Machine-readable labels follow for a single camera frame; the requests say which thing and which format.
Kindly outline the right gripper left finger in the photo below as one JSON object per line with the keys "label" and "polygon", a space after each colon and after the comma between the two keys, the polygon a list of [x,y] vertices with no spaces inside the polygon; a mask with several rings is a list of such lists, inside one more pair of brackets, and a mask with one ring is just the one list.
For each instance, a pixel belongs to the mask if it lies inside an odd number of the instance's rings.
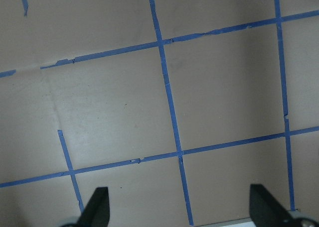
{"label": "right gripper left finger", "polygon": [[83,213],[76,222],[77,227],[107,227],[110,221],[108,187],[95,189]]}

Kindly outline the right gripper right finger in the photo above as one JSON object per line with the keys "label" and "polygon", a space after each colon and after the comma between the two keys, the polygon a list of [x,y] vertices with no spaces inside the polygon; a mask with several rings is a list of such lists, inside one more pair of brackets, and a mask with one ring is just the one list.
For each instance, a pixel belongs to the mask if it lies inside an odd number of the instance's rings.
{"label": "right gripper right finger", "polygon": [[249,215],[256,227],[302,227],[262,184],[251,184]]}

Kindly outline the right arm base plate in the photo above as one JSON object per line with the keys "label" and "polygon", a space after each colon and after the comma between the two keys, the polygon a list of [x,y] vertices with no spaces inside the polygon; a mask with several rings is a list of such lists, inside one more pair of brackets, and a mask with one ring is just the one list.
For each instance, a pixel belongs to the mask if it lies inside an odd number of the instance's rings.
{"label": "right arm base plate", "polygon": [[[302,213],[298,210],[296,211],[288,211],[289,214],[292,215],[292,217],[301,217]],[[220,227],[255,227],[255,224],[251,221],[250,218],[242,219],[242,220],[236,220],[236,221],[230,221],[221,223]]]}

